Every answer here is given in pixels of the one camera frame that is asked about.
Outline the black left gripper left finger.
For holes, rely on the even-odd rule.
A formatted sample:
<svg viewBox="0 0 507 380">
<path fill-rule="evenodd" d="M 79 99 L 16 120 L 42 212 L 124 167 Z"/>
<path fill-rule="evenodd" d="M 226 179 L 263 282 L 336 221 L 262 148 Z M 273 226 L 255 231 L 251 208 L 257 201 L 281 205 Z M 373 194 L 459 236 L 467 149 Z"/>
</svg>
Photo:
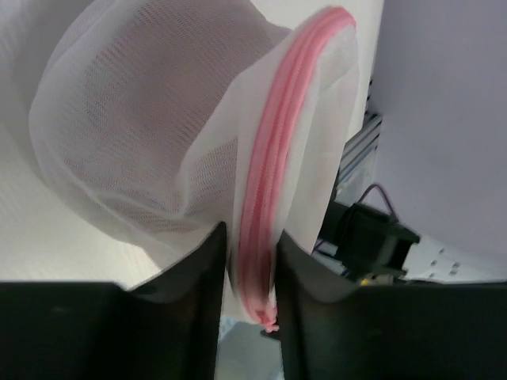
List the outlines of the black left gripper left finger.
<svg viewBox="0 0 507 380">
<path fill-rule="evenodd" d="M 134 290 L 115 283 L 4 282 L 4 379 L 211 379 L 227 228 Z"/>
</svg>

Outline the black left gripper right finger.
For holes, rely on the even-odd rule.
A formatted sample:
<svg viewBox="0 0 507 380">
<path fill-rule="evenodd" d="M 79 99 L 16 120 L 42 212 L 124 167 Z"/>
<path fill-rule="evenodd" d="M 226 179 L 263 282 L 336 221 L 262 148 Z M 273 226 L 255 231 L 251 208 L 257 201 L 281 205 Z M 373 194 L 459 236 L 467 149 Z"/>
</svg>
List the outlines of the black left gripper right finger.
<svg viewBox="0 0 507 380">
<path fill-rule="evenodd" d="M 287 379 L 503 379 L 502 283 L 361 286 L 284 234 L 276 303 Z"/>
</svg>

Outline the white mesh laundry bag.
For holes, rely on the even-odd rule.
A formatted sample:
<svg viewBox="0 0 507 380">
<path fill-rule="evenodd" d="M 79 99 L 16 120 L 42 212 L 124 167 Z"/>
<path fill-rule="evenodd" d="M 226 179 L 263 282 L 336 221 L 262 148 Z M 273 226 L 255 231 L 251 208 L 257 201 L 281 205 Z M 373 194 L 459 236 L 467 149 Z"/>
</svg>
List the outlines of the white mesh laundry bag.
<svg viewBox="0 0 507 380">
<path fill-rule="evenodd" d="M 313 248 L 351 130 L 356 20 L 294 29 L 249 1 L 95 1 L 52 52 L 29 113 L 49 187 L 163 265 L 227 227 L 223 312 L 276 328 L 276 244 Z"/>
</svg>

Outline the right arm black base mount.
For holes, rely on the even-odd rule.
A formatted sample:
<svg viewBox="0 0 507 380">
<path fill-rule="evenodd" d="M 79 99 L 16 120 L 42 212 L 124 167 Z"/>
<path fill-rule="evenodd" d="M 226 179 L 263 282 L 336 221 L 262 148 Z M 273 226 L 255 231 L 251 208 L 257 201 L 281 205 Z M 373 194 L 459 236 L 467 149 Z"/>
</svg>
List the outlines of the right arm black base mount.
<svg viewBox="0 0 507 380">
<path fill-rule="evenodd" d="M 421 236 L 393 214 L 362 203 L 346 206 L 332 202 L 327 208 L 314 250 L 339 262 L 351 280 L 406 275 L 404 264 Z"/>
</svg>

